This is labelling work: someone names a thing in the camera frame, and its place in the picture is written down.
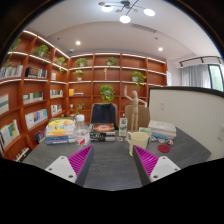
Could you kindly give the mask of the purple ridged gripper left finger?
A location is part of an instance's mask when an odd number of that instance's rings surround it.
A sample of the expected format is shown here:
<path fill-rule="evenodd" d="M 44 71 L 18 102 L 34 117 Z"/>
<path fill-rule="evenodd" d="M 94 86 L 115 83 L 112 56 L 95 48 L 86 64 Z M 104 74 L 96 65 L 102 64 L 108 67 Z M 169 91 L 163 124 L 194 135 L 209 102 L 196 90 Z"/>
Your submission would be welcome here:
<path fill-rule="evenodd" d="M 94 156 L 94 146 L 90 145 L 69 157 L 59 156 L 46 171 L 65 180 L 83 186 Z"/>

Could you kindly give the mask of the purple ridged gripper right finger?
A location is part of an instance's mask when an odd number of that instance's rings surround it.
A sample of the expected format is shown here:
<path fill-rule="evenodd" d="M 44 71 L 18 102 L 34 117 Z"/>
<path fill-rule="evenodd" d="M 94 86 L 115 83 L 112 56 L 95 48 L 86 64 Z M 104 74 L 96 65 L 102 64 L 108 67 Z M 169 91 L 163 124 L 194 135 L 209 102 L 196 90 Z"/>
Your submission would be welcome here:
<path fill-rule="evenodd" d="M 133 158 L 143 186 L 180 170 L 167 156 L 157 157 L 138 146 L 133 146 Z"/>

